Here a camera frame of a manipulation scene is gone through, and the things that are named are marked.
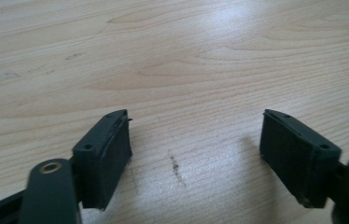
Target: mounting hole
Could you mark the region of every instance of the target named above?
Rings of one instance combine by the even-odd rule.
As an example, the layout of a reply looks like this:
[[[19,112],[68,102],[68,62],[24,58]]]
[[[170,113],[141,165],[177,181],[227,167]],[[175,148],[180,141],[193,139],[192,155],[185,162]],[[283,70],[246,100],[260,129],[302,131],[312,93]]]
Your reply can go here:
[[[326,145],[326,144],[322,144],[322,145],[320,145],[320,147],[323,148],[323,149],[329,149],[329,146]]]
[[[87,144],[87,145],[84,146],[84,148],[85,148],[85,149],[91,149],[91,148],[92,148],[92,145]]]
[[[47,163],[45,165],[43,165],[40,169],[40,173],[41,174],[50,174],[50,173],[54,173],[55,171],[61,169],[62,165],[58,162],[50,162],[50,163]]]

